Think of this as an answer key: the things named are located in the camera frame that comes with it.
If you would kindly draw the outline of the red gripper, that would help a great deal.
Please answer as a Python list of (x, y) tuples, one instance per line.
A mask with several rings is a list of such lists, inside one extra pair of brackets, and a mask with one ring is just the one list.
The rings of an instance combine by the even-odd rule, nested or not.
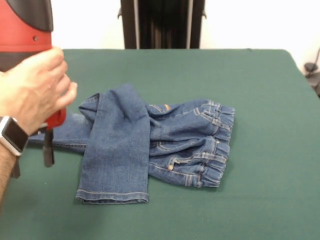
[(51, 115), (37, 130), (37, 134), (44, 134), (44, 145), (42, 148), (45, 167), (52, 167), (55, 164), (53, 139), (54, 128), (60, 127), (66, 120), (67, 109), (63, 108)]

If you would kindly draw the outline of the person's hand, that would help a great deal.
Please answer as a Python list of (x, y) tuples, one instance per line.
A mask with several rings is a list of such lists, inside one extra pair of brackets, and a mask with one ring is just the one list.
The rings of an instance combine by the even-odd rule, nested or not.
[(33, 55), (0, 74), (0, 114), (15, 118), (27, 134), (53, 113), (72, 104), (78, 85), (67, 76), (58, 47)]

